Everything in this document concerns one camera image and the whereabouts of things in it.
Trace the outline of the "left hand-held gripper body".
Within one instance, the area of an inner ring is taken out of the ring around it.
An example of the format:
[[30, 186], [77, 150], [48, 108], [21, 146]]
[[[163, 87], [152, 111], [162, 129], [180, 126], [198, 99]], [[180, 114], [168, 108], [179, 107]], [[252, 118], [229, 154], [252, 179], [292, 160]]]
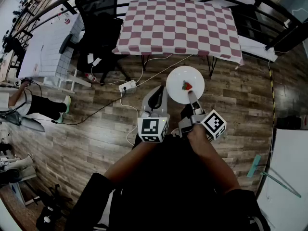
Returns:
[[168, 128], [170, 115], [166, 108], [142, 110], [138, 118], [138, 135], [143, 142], [163, 142]]

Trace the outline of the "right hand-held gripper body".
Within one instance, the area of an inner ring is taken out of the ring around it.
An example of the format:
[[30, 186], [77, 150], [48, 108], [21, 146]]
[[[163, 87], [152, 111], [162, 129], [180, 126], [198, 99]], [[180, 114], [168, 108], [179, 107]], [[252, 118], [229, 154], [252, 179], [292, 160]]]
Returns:
[[179, 122], [179, 136], [181, 138], [186, 137], [195, 124], [205, 128], [210, 140], [217, 140], [226, 130], [227, 123], [222, 116], [214, 109], [206, 114], [199, 102], [187, 104], [180, 115], [182, 120]]

